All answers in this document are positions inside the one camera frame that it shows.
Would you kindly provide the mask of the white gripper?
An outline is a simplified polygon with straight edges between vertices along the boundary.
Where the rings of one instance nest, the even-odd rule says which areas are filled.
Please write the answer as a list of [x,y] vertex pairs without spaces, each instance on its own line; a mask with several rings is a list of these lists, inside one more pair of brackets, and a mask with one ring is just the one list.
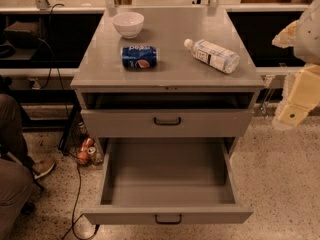
[[272,40],[279,48],[294,46],[294,55],[309,63],[285,77],[282,100],[277,106],[272,126],[285,131],[298,126],[320,103],[320,0],[313,0],[302,13]]

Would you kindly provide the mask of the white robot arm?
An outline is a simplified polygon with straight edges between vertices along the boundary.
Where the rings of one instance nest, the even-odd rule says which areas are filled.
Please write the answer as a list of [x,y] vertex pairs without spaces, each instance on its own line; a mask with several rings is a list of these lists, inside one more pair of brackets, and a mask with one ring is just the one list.
[[277,130],[290,130],[320,103],[320,0],[314,0],[300,18],[272,40],[279,48],[292,47],[305,66],[284,80],[282,100],[273,118]]

